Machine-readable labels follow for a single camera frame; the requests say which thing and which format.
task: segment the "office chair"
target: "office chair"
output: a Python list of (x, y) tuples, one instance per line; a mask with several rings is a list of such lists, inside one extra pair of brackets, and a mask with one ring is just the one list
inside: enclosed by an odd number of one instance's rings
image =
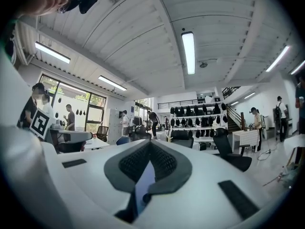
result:
[(233, 154), (229, 139), (225, 133), (225, 129), (223, 128), (216, 129), (213, 140), (220, 153), (218, 156), (243, 172), (245, 172), (250, 167), (252, 158), (243, 157), (244, 148), (249, 147), (250, 145), (240, 145), (239, 147), (242, 148), (241, 154)]
[(188, 136), (188, 133), (186, 131), (182, 130), (177, 130), (177, 131), (172, 131), (171, 133), (172, 143), (184, 146), (184, 147), (189, 147), (193, 148), (194, 144), (194, 138)]
[(108, 129), (109, 127), (107, 126), (99, 126), (99, 129), (97, 130), (96, 133), (97, 138), (102, 140), (103, 142), (107, 142)]

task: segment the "ceiling fixture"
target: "ceiling fixture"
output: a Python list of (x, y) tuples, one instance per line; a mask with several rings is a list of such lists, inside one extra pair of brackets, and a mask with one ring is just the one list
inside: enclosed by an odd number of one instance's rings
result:
[(305, 64), (305, 60), (301, 62), (300, 65), (297, 66), (290, 74), (295, 74), (296, 72), (298, 72), (304, 64)]
[(283, 56), (287, 53), (288, 49), (290, 47), (289, 46), (285, 46), (283, 51), (280, 53), (280, 55), (278, 55), (278, 57), (275, 59), (275, 61), (268, 67), (268, 69), (266, 70), (267, 72), (270, 72), (281, 60), (281, 58), (283, 58)]
[(35, 47), (41, 51), (44, 51), (46, 52), (47, 54), (61, 60), (61, 61), (64, 61), (65, 63), (70, 63), (70, 58), (66, 57), (65, 55), (62, 55), (61, 53), (59, 52), (56, 52), (54, 51), (53, 49), (49, 48), (49, 47), (46, 47), (44, 45), (42, 45), (41, 43), (39, 42), (35, 42)]
[(100, 76), (100, 77), (99, 77), (99, 80), (101, 80), (101, 81), (103, 81), (103, 82), (106, 82), (106, 83), (108, 83), (108, 84), (110, 84), (110, 85), (112, 85), (112, 86), (114, 86), (114, 87), (116, 87), (116, 88), (119, 88), (119, 89), (121, 89), (122, 91), (126, 91), (126, 90), (127, 90), (127, 88), (122, 87), (122, 86), (118, 85), (117, 83), (115, 83), (115, 82), (113, 82), (113, 81), (111, 81), (111, 80), (109, 80), (109, 79), (107, 79), (107, 78), (105, 78), (105, 77), (103, 77), (103, 76)]
[(186, 64), (187, 64), (187, 73), (195, 74), (195, 44), (194, 44), (194, 34), (192, 32), (186, 32), (182, 35)]
[(245, 97), (245, 99), (247, 99), (248, 97), (251, 97), (251, 96), (254, 95), (254, 94), (255, 94), (255, 92), (254, 92), (254, 93), (251, 93), (249, 96)]

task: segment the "table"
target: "table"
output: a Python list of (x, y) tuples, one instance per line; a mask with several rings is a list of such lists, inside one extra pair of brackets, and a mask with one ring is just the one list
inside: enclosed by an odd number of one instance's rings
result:
[(100, 140), (98, 138), (92, 138), (92, 139), (88, 140), (87, 143), (85, 144), (85, 151), (94, 150), (97, 148), (103, 148), (106, 146), (109, 146), (109, 144), (106, 142), (103, 142), (102, 140)]
[(255, 146), (255, 152), (257, 153), (257, 147), (259, 144), (259, 130), (252, 131), (237, 131), (232, 132), (233, 141), (232, 141), (232, 152), (234, 152), (234, 144), (235, 141), (239, 141), (239, 145), (247, 145)]

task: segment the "white ceiling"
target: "white ceiling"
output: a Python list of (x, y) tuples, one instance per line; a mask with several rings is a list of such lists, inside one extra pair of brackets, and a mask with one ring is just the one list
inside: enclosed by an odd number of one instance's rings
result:
[[(71, 63), (41, 51), (38, 60), (112, 90), (98, 80), (103, 75), (128, 89), (116, 91), (126, 99), (253, 85), (270, 77), (264, 71), (285, 44), (292, 47), (274, 71), (288, 73), (304, 53), (294, 27), (273, 0), (98, 0), (85, 15), (74, 9), (39, 17), (37, 23), (21, 21), (20, 41), (27, 54), (37, 52), (34, 43), (39, 41)], [(195, 37), (195, 75), (186, 69), (181, 34), (187, 31)], [(211, 60), (218, 58), (218, 63)], [(208, 63), (204, 69), (202, 62)]]

